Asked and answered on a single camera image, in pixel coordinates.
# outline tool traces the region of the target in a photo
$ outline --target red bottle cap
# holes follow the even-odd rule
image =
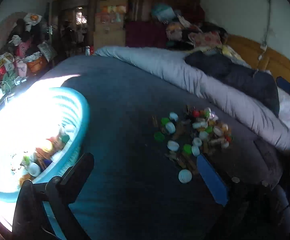
[[[192,116],[193,116],[194,118],[199,117],[199,116],[200,116],[199,111],[197,111],[197,110],[193,110],[193,111],[192,111]]]
[[[225,140],[228,141],[229,143],[232,142],[232,138],[226,135],[225,135]]]

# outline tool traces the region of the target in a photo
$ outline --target orange bag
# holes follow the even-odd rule
[[[27,67],[32,73],[37,72],[38,70],[44,69],[47,65],[47,60],[44,56],[39,57],[37,60],[28,62]]]

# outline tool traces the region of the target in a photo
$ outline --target stacked boxes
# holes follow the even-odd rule
[[[128,0],[98,0],[95,15],[94,48],[125,46],[124,19]]]

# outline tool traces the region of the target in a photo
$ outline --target sunlight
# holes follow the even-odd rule
[[[22,152],[24,149],[33,149],[39,138],[49,138],[55,133],[56,123],[61,123],[58,107],[53,104],[51,98],[46,95],[48,89],[61,87],[72,77],[79,74],[43,79],[35,82],[26,92],[7,104],[0,111],[0,133],[5,129],[6,123],[12,126],[16,136],[4,137],[4,143],[0,138],[0,191],[15,192],[19,184],[18,179],[8,175],[10,173],[10,156],[12,152]],[[0,200],[0,222],[12,230],[13,217],[16,203],[7,203]]]

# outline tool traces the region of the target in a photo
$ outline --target basket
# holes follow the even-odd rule
[[[89,121],[89,106],[82,94],[70,88],[24,93],[0,111],[0,200],[16,202],[19,179],[11,173],[12,154],[34,149],[38,138],[48,138],[51,127],[72,124],[75,130],[65,148],[33,183],[48,182],[73,166]]]

